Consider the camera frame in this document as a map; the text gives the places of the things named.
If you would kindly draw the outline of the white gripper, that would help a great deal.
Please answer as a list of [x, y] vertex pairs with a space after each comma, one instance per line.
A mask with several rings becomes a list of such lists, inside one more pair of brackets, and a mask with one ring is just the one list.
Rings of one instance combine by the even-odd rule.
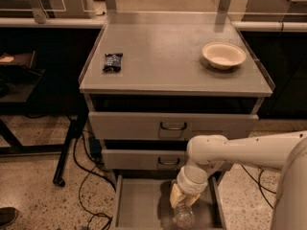
[[207, 172], [193, 166], [183, 166], [177, 181], [173, 180], [170, 191], [170, 204], [173, 208], [185, 199], [185, 205], [191, 207], [207, 186]]

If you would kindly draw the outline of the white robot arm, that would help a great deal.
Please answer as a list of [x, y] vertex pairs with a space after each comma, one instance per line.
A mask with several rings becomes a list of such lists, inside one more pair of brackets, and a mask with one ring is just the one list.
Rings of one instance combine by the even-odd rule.
[[170, 192], [171, 207], [191, 207], [226, 162], [280, 172], [271, 230], [307, 230], [307, 136], [304, 131], [229, 140], [198, 135]]

